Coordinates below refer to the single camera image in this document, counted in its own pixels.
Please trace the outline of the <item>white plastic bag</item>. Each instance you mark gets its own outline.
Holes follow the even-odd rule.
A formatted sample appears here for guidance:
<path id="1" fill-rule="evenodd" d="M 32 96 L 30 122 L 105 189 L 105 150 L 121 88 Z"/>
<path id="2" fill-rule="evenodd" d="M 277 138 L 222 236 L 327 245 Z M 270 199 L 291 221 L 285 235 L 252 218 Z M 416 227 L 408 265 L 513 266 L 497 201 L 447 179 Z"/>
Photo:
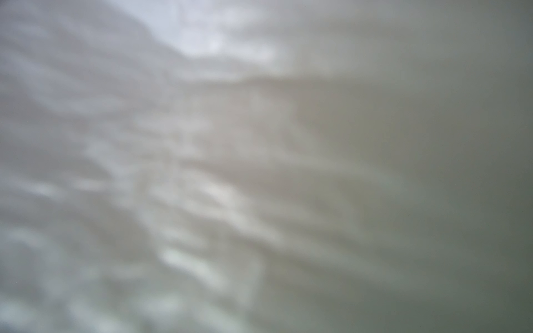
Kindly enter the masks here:
<path id="1" fill-rule="evenodd" d="M 1 331 L 531 332 L 531 1 L 3 1 Z"/>

